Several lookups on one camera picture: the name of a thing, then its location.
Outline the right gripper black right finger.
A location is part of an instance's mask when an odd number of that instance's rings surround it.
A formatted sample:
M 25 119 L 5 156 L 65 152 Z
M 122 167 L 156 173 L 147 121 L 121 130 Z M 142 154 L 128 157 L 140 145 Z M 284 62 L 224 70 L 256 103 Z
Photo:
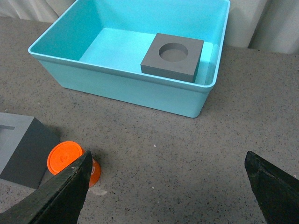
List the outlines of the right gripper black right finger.
M 262 214 L 268 224 L 299 222 L 299 181 L 252 151 L 244 166 Z

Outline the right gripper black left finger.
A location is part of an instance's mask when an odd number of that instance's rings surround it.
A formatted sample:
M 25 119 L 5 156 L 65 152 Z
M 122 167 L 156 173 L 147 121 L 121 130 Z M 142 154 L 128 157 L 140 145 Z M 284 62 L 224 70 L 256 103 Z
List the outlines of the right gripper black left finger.
M 1 213 L 2 224 L 75 224 L 83 208 L 92 171 L 85 152 L 28 197 Z

